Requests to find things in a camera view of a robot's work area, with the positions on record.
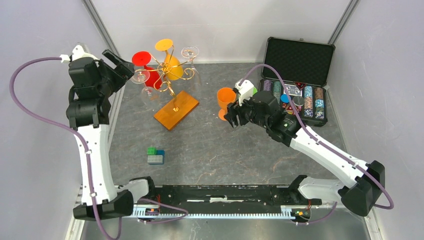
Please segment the orange plastic wine glass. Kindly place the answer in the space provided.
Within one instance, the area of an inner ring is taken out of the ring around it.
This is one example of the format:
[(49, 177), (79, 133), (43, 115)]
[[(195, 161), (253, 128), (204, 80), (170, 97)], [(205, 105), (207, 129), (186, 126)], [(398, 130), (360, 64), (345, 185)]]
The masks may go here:
[(216, 97), (220, 107), (218, 117), (225, 121), (225, 114), (228, 112), (227, 106), (236, 100), (236, 93), (230, 87), (223, 87), (217, 91)]

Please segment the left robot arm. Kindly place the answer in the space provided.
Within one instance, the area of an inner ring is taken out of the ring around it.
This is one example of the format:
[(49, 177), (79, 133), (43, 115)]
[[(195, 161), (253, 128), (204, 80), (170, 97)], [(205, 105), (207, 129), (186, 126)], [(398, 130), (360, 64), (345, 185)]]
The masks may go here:
[(121, 188), (114, 184), (109, 159), (109, 98), (133, 77), (135, 70), (131, 62), (108, 49), (102, 54), (115, 64), (114, 68), (81, 44), (68, 58), (73, 85), (66, 117), (70, 129), (76, 132), (83, 179), (81, 204), (73, 209), (73, 216), (86, 221), (131, 216), (139, 199), (151, 204), (157, 198), (157, 190), (146, 177), (133, 178)]

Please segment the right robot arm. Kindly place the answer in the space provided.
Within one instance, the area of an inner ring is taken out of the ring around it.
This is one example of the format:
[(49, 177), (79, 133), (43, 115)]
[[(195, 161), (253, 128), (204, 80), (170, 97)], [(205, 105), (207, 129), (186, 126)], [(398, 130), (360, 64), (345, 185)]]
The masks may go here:
[(224, 118), (235, 128), (253, 123), (266, 130), (276, 142), (310, 157), (337, 177), (337, 180), (301, 177), (289, 189), (289, 199), (302, 204), (307, 199), (341, 202), (354, 214), (366, 217), (383, 193), (385, 167), (374, 160), (367, 163), (353, 157), (320, 137), (309, 126), (301, 126), (295, 115), (282, 111), (269, 91), (260, 91), (242, 103), (228, 103)]

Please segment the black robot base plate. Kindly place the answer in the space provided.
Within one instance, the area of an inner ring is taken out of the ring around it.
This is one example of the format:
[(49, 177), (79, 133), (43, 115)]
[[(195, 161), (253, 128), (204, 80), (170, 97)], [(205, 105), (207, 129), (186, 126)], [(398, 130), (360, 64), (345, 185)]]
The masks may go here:
[(322, 200), (306, 199), (288, 185), (157, 185), (134, 206), (137, 217), (269, 217), (286, 216), (282, 206), (307, 208)]

